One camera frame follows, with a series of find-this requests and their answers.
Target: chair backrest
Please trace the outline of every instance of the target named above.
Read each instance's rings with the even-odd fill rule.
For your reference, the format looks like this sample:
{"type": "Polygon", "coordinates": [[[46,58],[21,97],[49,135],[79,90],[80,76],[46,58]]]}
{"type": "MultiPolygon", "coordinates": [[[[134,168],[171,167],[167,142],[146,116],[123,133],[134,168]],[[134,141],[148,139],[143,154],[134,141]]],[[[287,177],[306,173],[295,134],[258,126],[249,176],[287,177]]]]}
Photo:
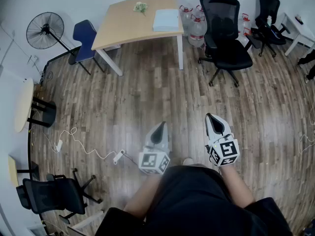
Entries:
{"type": "Polygon", "coordinates": [[[277,20],[278,9],[280,6],[280,0],[259,0],[260,3],[260,15],[256,18],[256,24],[259,27],[259,19],[267,21],[267,17],[271,16],[272,24],[277,20]]]}
{"type": "Polygon", "coordinates": [[[232,40],[238,37],[238,12],[240,3],[237,0],[200,0],[207,20],[207,34],[213,40],[232,40]]]}
{"type": "Polygon", "coordinates": [[[40,182],[23,179],[23,185],[16,188],[21,204],[35,214],[49,210],[64,210],[54,181],[40,182]]]}
{"type": "Polygon", "coordinates": [[[73,39],[80,41],[82,45],[93,44],[96,37],[96,30],[89,20],[83,20],[74,26],[73,39]]]}

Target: standing fan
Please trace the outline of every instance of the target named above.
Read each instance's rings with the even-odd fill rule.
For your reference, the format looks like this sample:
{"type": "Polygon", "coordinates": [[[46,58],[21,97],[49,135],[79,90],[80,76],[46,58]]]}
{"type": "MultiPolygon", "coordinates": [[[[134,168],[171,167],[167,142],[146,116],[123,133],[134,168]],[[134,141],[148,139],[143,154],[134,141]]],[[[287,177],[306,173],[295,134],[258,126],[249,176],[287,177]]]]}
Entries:
{"type": "MultiPolygon", "coordinates": [[[[63,20],[58,14],[54,12],[44,12],[34,17],[30,22],[26,30],[26,39],[28,43],[36,49],[47,49],[58,42],[71,53],[68,62],[70,65],[73,65],[76,63],[75,54],[60,41],[63,30],[63,20]]],[[[81,62],[78,63],[91,75],[81,62]]]]}

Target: white cable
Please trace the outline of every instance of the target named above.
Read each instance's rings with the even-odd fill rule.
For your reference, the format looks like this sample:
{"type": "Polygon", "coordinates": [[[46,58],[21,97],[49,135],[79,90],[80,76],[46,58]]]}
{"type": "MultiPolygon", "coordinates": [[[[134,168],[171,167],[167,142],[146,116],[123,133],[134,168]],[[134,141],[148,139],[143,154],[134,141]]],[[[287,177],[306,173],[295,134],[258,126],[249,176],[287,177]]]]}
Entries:
{"type": "MultiPolygon", "coordinates": [[[[311,126],[314,126],[314,125],[315,125],[315,122],[312,122],[312,121],[311,121],[311,112],[312,112],[312,110],[313,110],[313,108],[314,108],[314,105],[315,105],[315,83],[313,82],[313,104],[312,104],[311,110],[310,110],[310,112],[309,112],[309,121],[310,121],[310,125],[311,125],[311,126]]],[[[309,137],[304,134],[304,135],[301,137],[301,139],[299,140],[299,143],[298,143],[297,147],[298,147],[299,153],[302,154],[303,151],[307,150],[309,147],[311,147],[311,146],[313,146],[313,145],[315,145],[315,132],[314,132],[314,131],[313,131],[313,140],[310,140],[309,137]],[[303,137],[306,137],[306,139],[307,139],[310,143],[312,143],[312,144],[308,145],[305,149],[303,149],[303,150],[301,151],[301,150],[300,150],[300,143],[301,143],[303,137]]]]}
{"type": "MultiPolygon", "coordinates": [[[[72,137],[73,137],[73,140],[75,141],[75,142],[79,142],[80,144],[81,144],[81,146],[82,146],[82,148],[83,148],[83,150],[84,150],[84,152],[85,152],[85,154],[91,154],[92,152],[96,152],[96,154],[99,156],[99,158],[101,158],[101,159],[106,159],[110,154],[112,154],[112,153],[114,153],[115,154],[115,156],[117,155],[117,153],[115,152],[115,151],[112,151],[112,152],[109,152],[105,157],[102,157],[102,156],[100,156],[99,154],[98,154],[98,152],[97,152],[97,150],[96,149],[93,149],[91,152],[87,152],[86,150],[85,150],[85,147],[83,146],[83,144],[82,144],[82,142],[80,141],[80,140],[76,140],[75,138],[74,138],[74,134],[77,132],[77,128],[76,127],[73,127],[71,130],[70,130],[70,132],[69,131],[67,131],[67,130],[64,130],[60,135],[59,135],[59,140],[60,140],[60,138],[61,138],[61,135],[64,133],[64,132],[66,132],[66,133],[68,133],[69,135],[71,135],[72,137]]],[[[41,131],[43,132],[43,134],[44,134],[44,136],[47,138],[47,140],[49,141],[49,145],[50,145],[50,148],[52,149],[52,151],[54,152],[54,153],[56,153],[56,154],[58,154],[58,151],[57,151],[57,145],[56,145],[56,143],[54,143],[54,148],[51,146],[51,142],[50,142],[50,140],[48,139],[48,137],[46,136],[46,134],[44,133],[44,130],[43,130],[43,127],[41,128],[41,131]]]]}
{"type": "Polygon", "coordinates": [[[48,222],[47,220],[42,220],[42,222],[45,221],[46,223],[49,223],[53,225],[54,227],[57,227],[60,231],[62,231],[65,235],[69,236],[69,234],[66,234],[64,230],[60,229],[58,226],[54,225],[53,223],[48,222]]]}

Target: fan stand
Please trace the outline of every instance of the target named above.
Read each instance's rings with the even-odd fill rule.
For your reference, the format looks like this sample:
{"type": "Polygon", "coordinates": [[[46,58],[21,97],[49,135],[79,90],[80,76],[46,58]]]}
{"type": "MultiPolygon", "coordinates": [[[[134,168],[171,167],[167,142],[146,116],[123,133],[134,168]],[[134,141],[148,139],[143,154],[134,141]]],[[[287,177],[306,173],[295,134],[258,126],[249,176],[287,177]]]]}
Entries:
{"type": "MultiPolygon", "coordinates": [[[[69,60],[68,60],[68,63],[69,63],[70,65],[73,65],[73,64],[76,63],[76,61],[75,61],[76,55],[75,55],[69,48],[67,48],[55,35],[52,34],[52,32],[50,31],[50,28],[49,28],[49,24],[44,24],[44,25],[43,25],[43,27],[42,27],[42,29],[41,29],[41,33],[42,33],[43,35],[50,34],[59,44],[61,44],[68,52],[71,53],[71,57],[70,57],[69,60]]],[[[91,75],[90,72],[84,67],[84,65],[83,65],[81,62],[78,62],[78,63],[80,64],[80,66],[82,66],[82,68],[83,68],[89,75],[91,75]]]]}

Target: wooden floor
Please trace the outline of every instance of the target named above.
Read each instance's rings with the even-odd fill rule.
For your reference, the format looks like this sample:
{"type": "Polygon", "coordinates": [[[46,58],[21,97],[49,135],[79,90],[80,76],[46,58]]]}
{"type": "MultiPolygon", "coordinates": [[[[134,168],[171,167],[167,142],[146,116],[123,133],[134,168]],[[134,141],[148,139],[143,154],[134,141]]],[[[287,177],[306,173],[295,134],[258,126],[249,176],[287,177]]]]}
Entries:
{"type": "MultiPolygon", "coordinates": [[[[228,121],[239,141],[241,156],[235,165],[246,184],[257,200],[273,197],[296,234],[315,216],[314,149],[302,155],[298,151],[302,134],[313,134],[309,122],[313,84],[304,83],[304,73],[314,63],[302,69],[296,66],[306,48],[297,45],[285,57],[290,44],[288,41],[284,46],[275,46],[276,58],[268,49],[262,57],[253,50],[253,66],[235,72],[239,88],[234,87],[227,72],[221,72],[215,86],[209,87],[215,67],[208,62],[198,64],[202,52],[186,40],[184,70],[180,71],[176,38],[124,44],[108,52],[124,72],[122,77],[100,56],[97,60],[106,68],[105,73],[92,60],[84,62],[91,76],[78,65],[68,65],[65,56],[50,63],[46,71],[46,76],[52,71],[53,78],[45,78],[40,96],[55,101],[57,118],[44,132],[53,144],[63,130],[77,127],[74,136],[88,152],[97,149],[105,156],[125,149],[136,160],[146,133],[165,120],[173,162],[189,156],[196,163],[214,168],[204,147],[204,118],[208,112],[217,114],[228,121]]],[[[104,200],[100,205],[88,201],[87,213],[72,217],[71,223],[101,208],[123,208],[145,178],[138,168],[127,158],[114,165],[113,155],[106,160],[94,152],[87,155],[65,133],[61,139],[62,152],[55,154],[40,126],[31,131],[31,159],[40,166],[41,180],[47,173],[72,177],[71,169],[77,168],[81,183],[96,175],[87,192],[104,200]]],[[[43,218],[66,230],[58,214],[68,212],[49,211],[43,218]]],[[[100,222],[95,221],[84,231],[94,235],[100,222]]]]}

